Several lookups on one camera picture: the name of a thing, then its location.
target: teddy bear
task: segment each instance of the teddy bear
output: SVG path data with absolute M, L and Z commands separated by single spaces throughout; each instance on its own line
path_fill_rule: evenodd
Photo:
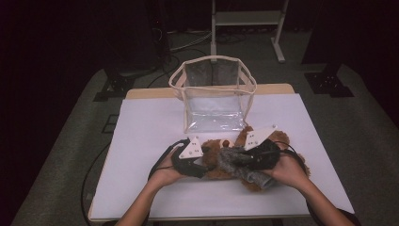
M 202 165 L 204 167 L 207 167 L 208 169 L 212 169 L 206 173 L 207 178 L 215 180 L 235 178 L 234 175 L 232 175 L 230 172 L 224 170 L 222 167 L 219 166 L 220 152 L 223 148 L 244 147 L 246 144 L 247 133 L 250 131 L 253 131 L 253 128 L 251 126 L 246 126 L 240 132 L 240 134 L 238 135 L 237 139 L 234 142 L 227 139 L 210 139 L 205 141 L 201 145 L 201 148 L 203 149 L 204 152 L 202 157 Z M 289 148 L 290 139 L 288 138 L 287 134 L 282 131 L 274 131 L 268 138 L 276 142 L 276 144 L 279 146 L 281 150 Z M 303 160 L 303 162 L 305 162 L 305 159 L 303 158 L 302 155 L 299 154 L 299 157 Z M 306 165 L 305 168 L 307 174 L 310 175 L 309 168 Z M 246 187 L 249 191 L 257 192 L 264 190 L 264 187 L 260 187 L 254 182 L 249 182 L 248 180 L 243 178 L 240 178 L 240 180 L 241 183 L 244 185 L 244 187 Z

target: person's left hand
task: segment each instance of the person's left hand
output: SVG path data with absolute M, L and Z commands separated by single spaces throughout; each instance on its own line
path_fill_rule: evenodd
M 171 157 L 173 153 L 176 151 L 175 148 L 172 152 L 170 152 L 165 159 L 159 164 L 158 170 L 150 178 L 151 181 L 154 181 L 159 186 L 169 186 L 181 178 L 184 178 L 184 175 L 181 175 L 177 170 L 173 168 Z

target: forearm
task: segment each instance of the forearm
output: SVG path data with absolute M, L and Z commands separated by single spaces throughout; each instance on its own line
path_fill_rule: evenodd
M 317 217 L 327 226 L 353 225 L 311 181 L 302 185 L 298 190 L 308 201 Z
M 149 181 L 116 225 L 140 226 L 150 212 L 153 199 L 161 186 Z

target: gray fabric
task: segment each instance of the gray fabric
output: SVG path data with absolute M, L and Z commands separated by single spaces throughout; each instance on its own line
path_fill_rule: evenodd
M 237 167 L 234 162 L 250 162 L 251 156 L 241 154 L 244 152 L 242 147 L 222 148 L 217 157 L 219 166 L 231 173 L 233 176 L 242 178 L 250 183 L 254 183 L 261 189 L 265 189 L 274 184 L 275 180 L 259 171 L 252 171 L 246 167 Z

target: brown plush toy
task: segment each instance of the brown plush toy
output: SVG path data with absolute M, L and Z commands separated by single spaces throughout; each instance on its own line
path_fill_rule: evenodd
M 202 157 L 202 165 L 213 169 L 208 171 L 206 174 L 206 176 L 209 179 L 220 180 L 220 179 L 231 179 L 233 177 L 231 173 L 226 172 L 218 165 L 217 157 L 222 147 L 232 147 L 232 146 L 244 147 L 246 144 L 247 132 L 250 131 L 253 131 L 251 126 L 247 126 L 246 128 L 244 128 L 240 132 L 240 134 L 238 135 L 237 139 L 233 144 L 231 141 L 227 139 L 210 139 L 202 144 L 202 149 L 204 150 L 204 155 Z M 287 134 L 285 134 L 284 132 L 275 131 L 268 138 L 275 142 L 276 141 L 283 142 L 283 143 L 280 142 L 277 143 L 281 150 L 288 149 L 288 146 L 286 144 L 290 143 L 290 139 L 288 138 Z M 300 158 L 302 158 L 303 161 L 305 160 L 302 155 L 299 154 L 299 156 Z M 307 174 L 310 175 L 309 168 L 306 167 L 306 169 L 307 169 Z M 261 187 L 259 187 L 255 183 L 250 183 L 247 180 L 241 179 L 241 183 L 250 191 L 262 190 Z

